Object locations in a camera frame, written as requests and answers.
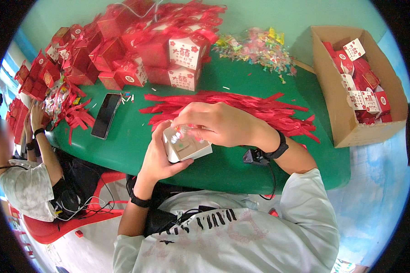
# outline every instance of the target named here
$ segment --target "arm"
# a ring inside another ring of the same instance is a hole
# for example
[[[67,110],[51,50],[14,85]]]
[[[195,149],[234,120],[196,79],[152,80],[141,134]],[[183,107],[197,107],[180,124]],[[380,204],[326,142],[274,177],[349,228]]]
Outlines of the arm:
[[[32,131],[32,125],[31,125],[31,111],[29,110],[27,112],[26,118],[24,119],[24,131],[26,132],[26,143],[32,143],[33,139],[33,131]],[[28,161],[37,161],[37,157],[35,156],[35,151],[34,150],[27,150],[27,160]]]
[[[188,123],[208,127],[209,130],[194,128],[189,133],[216,145],[226,147],[249,145],[256,146],[264,152],[274,152],[280,144],[278,132],[266,122],[221,102],[190,103],[174,119],[172,127]],[[275,159],[285,172],[305,173],[317,168],[316,162],[307,150],[292,139],[285,139],[289,149]]]
[[[31,111],[31,124],[33,131],[36,131],[42,127],[41,121],[43,114],[44,110],[42,109],[42,103],[36,102]],[[41,151],[42,161],[47,168],[47,172],[49,173],[50,183],[54,186],[63,175],[61,165],[59,164],[59,161],[56,158],[56,155],[53,152],[53,149],[51,148],[45,134],[37,134],[36,139]]]
[[[163,131],[169,126],[170,122],[165,121],[158,125],[152,134],[152,141],[147,148],[143,166],[134,186],[134,194],[139,199],[149,200],[152,197],[153,188],[159,180],[171,177],[193,163],[192,159],[176,164],[171,164],[168,161],[163,144]],[[148,211],[148,208],[139,207],[129,202],[121,216],[118,235],[131,237],[142,235]]]

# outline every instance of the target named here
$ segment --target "red chair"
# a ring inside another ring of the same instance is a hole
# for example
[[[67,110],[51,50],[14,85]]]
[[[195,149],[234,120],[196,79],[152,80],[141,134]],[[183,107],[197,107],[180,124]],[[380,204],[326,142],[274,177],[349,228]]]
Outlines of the red chair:
[[[102,179],[106,184],[124,179],[125,177],[124,173],[115,171],[109,171],[102,174]],[[102,179],[100,179],[97,184],[96,191],[93,194],[94,196],[99,196],[100,190],[105,186]],[[99,203],[99,200],[93,197],[91,203],[93,202]],[[124,204],[127,202],[128,201],[115,201],[114,203]],[[86,215],[86,218],[71,219],[69,221],[43,222],[25,215],[23,215],[23,221],[26,225],[27,232],[35,239],[35,241],[42,244],[49,244],[58,240],[73,229],[123,215],[123,209],[113,209],[109,211],[109,208],[101,209],[98,204],[88,205],[87,212],[88,214]]]

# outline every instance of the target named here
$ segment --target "black watch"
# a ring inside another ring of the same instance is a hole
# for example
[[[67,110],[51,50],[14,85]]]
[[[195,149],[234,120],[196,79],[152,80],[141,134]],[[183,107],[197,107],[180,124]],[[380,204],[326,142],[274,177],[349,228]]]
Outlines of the black watch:
[[[152,200],[141,200],[140,198],[136,197],[134,194],[134,190],[132,189],[131,191],[131,203],[134,203],[135,205],[139,206],[139,207],[150,207],[150,205],[152,204]]]
[[[283,133],[279,132],[279,137],[281,138],[281,142],[279,143],[279,147],[274,152],[265,152],[264,157],[268,160],[277,159],[279,158],[288,148],[289,146],[285,143],[285,136]]]

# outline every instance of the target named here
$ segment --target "green table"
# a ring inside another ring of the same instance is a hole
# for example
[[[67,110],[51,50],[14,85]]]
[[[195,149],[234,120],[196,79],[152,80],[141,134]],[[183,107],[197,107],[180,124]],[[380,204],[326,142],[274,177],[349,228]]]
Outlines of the green table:
[[[313,155],[327,190],[346,185],[351,175],[349,148],[333,147],[328,112],[316,76],[299,68],[296,77],[283,77],[286,84],[281,83],[278,74],[263,72],[260,65],[231,62],[212,53],[212,61],[205,64],[197,90],[233,92],[262,98],[282,92],[285,95],[279,101],[308,107],[308,112],[297,111],[295,117],[305,119],[315,114],[314,125],[317,129],[313,133],[320,139],[320,144],[306,136],[296,136],[293,139],[305,144]],[[89,113],[96,117],[105,94],[112,91],[106,90],[99,80],[93,86],[81,88],[87,94],[81,101],[91,98]],[[73,130],[70,146],[67,129],[69,127],[65,121],[61,121],[57,128],[47,134],[50,143],[89,162],[120,172],[137,174],[151,139],[152,126],[147,123],[153,116],[141,114],[138,110],[154,104],[153,101],[146,101],[143,95],[191,95],[192,92],[150,83],[143,88],[128,85],[122,93],[125,91],[134,94],[135,101],[120,104],[106,140],[91,136],[91,129],[83,130],[78,127]],[[213,145],[212,154],[195,160],[186,170],[163,182],[232,193],[270,194],[273,182],[269,169],[243,164],[242,156],[246,149],[247,147],[227,148]],[[275,163],[272,166],[278,184],[276,193],[280,194],[289,175]]]

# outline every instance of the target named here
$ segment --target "red ribbon strip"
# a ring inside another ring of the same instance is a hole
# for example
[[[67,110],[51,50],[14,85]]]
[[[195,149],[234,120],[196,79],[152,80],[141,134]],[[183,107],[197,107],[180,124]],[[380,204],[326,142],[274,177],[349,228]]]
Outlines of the red ribbon strip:
[[[154,131],[159,123],[167,119],[174,119],[191,102],[215,104],[222,101],[227,105],[241,109],[254,117],[264,120],[287,137],[306,135],[320,143],[319,139],[310,133],[316,130],[316,126],[313,125],[314,115],[304,121],[292,117],[295,114],[295,110],[307,112],[308,108],[275,101],[283,95],[283,93],[276,93],[263,99],[254,96],[204,90],[199,91],[196,95],[157,96],[145,94],[144,98],[146,100],[160,101],[162,103],[140,109],[139,111],[143,114],[160,113],[154,115],[149,120],[148,125],[153,125],[152,131]]]

